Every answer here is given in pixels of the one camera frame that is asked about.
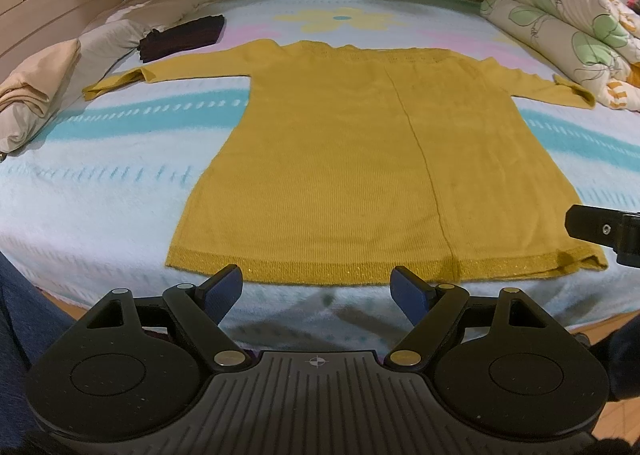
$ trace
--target turquoise stripe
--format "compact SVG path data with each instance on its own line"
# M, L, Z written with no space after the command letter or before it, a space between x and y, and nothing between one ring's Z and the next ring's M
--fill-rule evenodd
M0 178L28 177L39 178L44 181L87 183L118 183L132 184L140 182L158 182L160 184L176 184L185 190L190 190L198 180L203 170L195 166L187 165L179 170L167 170L166 165L158 170L148 166L103 166L103 165L78 165L76 168L60 166L56 169L44 169L33 162L25 162L12 165L9 168L0 168Z
M224 90L103 109L66 110L34 141L95 140L184 128L234 128L242 118L248 99L248 90Z
M640 172L640 146L631 145L578 125L522 109L520 114L539 142L550 152L574 154Z

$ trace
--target wooden floor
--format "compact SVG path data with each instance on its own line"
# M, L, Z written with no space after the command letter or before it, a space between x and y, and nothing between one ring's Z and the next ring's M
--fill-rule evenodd
M85 313L82 308L63 303L46 293L45 296L76 319ZM598 324L582 327L572 333L584 332L591 340L591 344L594 344L607 337L613 330L622 327L637 314L637 312L620 314ZM635 442L640 437L640 397L620 403L608 403L593 434L597 438L621 437L629 442Z

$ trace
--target jeans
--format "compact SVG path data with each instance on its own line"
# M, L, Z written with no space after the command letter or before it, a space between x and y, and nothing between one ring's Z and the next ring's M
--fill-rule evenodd
M38 428L24 395L25 375L73 324L0 253L0 446L17 447Z

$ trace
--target circular pad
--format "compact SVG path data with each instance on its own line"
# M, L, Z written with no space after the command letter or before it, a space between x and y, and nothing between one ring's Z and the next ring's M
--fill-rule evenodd
M520 395L543 395L556 390L564 375L555 361L537 354L515 353L496 359L489 373L500 388Z
M133 356L100 354L78 363L71 382L82 393L106 397L137 387L145 373L145 366Z

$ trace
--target beige pillow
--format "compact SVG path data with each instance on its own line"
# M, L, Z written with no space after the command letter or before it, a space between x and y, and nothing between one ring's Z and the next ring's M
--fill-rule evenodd
M31 141L60 109L77 101L84 87L102 79L149 31L132 20L118 20L82 34L78 38L78 57L67 71L45 117L38 117L24 103L13 103L0 112L0 152L13 152Z
M151 29L164 31L203 4L217 0L125 0L111 10L100 13L85 28L91 31L115 20L133 20Z

